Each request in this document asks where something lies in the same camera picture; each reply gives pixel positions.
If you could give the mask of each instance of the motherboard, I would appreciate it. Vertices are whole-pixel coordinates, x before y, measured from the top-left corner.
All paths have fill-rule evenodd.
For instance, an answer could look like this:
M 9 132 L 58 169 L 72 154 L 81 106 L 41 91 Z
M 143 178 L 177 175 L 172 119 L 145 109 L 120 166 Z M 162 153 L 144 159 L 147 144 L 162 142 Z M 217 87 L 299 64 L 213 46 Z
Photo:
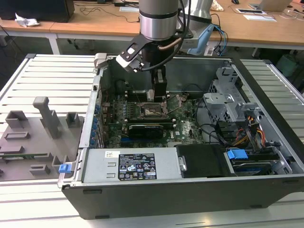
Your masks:
M 134 101 L 113 96 L 103 104 L 106 148 L 174 147 L 204 143 L 195 120 L 196 99 L 182 100 L 179 94 L 171 95 L 162 103 L 139 99 Z

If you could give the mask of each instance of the desk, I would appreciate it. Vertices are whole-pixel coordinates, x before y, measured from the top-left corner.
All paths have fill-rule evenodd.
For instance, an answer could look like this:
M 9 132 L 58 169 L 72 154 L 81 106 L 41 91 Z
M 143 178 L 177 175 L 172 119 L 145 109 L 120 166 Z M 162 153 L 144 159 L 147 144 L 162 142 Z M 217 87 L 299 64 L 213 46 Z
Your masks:
M 119 7 L 114 5 L 86 6 L 86 8 L 94 7 L 102 8 L 118 16 L 125 16 L 128 21 L 138 21 L 139 13 L 137 12 L 120 12 Z M 140 25 L 137 22 L 129 23 L 124 17 L 117 17 L 102 10 L 84 15 L 80 8 L 75 5 L 75 12 L 69 23 L 40 21 L 39 26 L 24 28 L 13 20 L 3 20 L 2 26 L 11 36 L 48 38 L 53 54 L 57 55 L 60 54 L 58 38 L 130 41 L 139 34 Z M 5 36 L 6 33 L 0 29 L 1 35 Z
M 281 12 L 270 12 L 277 22 L 247 20 L 243 14 L 235 13 L 235 9 L 250 9 L 248 6 L 249 3 L 259 3 L 260 1 L 240 0 L 239 2 L 239 5 L 235 5 L 231 3 L 230 0 L 218 0 L 218 3 L 224 8 L 224 11 L 211 12 L 219 15 L 221 27 L 229 36 L 228 46 L 304 49 L 304 21 L 284 19 L 280 17 Z M 295 3 L 291 3 L 291 5 L 302 12 L 303 8 L 300 5 Z M 218 24 L 216 15 L 212 16 L 212 22 Z M 211 34 L 209 46 L 216 46 L 218 41 L 219 33 L 214 31 Z
M 236 14 L 233 8 L 248 8 L 248 3 L 259 2 L 259 0 L 240 0 L 239 5 L 234 5 L 230 0 L 218 0 L 223 6 L 223 12 L 217 13 L 221 20 L 221 26 L 229 35 L 229 46 L 252 47 L 252 48 L 277 48 L 277 49 L 304 49 L 304 21 L 284 19 L 280 17 L 280 12 L 272 13 L 277 22 L 252 21 L 247 20 L 242 14 Z M 292 3 L 298 10 L 303 8 Z M 138 13 L 120 12 L 119 7 L 114 5 L 98 7 L 115 15 L 125 16 L 129 21 L 136 21 Z M 84 15 L 80 12 L 79 6 L 75 6 L 75 12 L 69 23 L 41 22 L 40 26 L 24 28 L 14 21 L 3 21 L 3 27 L 12 36 L 44 37 L 48 38 L 54 54 L 60 54 L 57 45 L 57 38 L 76 38 L 88 40 L 119 40 L 130 41 L 139 33 L 139 23 L 128 23 L 123 17 L 116 17 L 100 11 L 91 12 Z M 216 16 L 213 22 L 218 23 Z M 220 37 L 217 32 L 213 32 L 209 47 L 215 47 Z

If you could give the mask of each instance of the blue cable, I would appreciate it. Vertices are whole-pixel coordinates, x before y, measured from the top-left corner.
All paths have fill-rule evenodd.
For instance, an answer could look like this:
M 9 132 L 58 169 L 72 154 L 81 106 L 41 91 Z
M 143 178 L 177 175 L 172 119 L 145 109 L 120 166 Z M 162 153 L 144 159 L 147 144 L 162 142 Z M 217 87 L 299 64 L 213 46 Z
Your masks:
M 219 56 L 222 56 L 223 54 L 223 51 L 225 50 L 226 46 L 227 46 L 227 43 L 226 43 L 226 38 L 225 38 L 225 33 L 216 25 L 214 25 L 214 27 L 223 35 L 224 37 L 224 48 L 223 50 L 220 50 L 220 55 Z

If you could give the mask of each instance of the desk leg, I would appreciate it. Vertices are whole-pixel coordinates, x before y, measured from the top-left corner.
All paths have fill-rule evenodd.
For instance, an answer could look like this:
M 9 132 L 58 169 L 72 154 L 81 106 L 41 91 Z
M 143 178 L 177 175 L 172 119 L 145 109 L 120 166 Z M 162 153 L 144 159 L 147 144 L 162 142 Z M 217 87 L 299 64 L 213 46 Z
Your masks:
M 212 56 L 215 46 L 217 45 L 214 41 L 208 41 L 205 49 L 204 56 Z
M 60 55 L 60 47 L 58 46 L 58 43 L 57 43 L 57 35 L 54 33 L 49 33 L 49 34 L 46 34 L 46 37 L 49 40 L 53 54 Z
M 90 51 L 94 51 L 94 49 L 95 49 L 94 40 L 93 39 L 89 39 L 88 42 L 89 42 L 89 49 L 90 49 Z
M 256 47 L 256 48 L 254 49 L 253 53 L 251 54 L 251 56 L 252 56 L 253 58 L 256 58 L 256 57 L 258 57 L 259 55 L 260 55 L 260 49 Z
M 0 36 L 0 46 L 1 47 L 6 47 L 7 43 L 5 41 L 5 36 Z

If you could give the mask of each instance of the power supply label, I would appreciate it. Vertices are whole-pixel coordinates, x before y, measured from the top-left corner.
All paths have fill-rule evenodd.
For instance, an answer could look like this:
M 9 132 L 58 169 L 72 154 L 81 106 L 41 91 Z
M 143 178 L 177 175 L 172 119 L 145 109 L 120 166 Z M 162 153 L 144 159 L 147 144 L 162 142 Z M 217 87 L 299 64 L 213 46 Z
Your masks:
M 157 179 L 154 153 L 120 154 L 118 179 L 120 181 Z

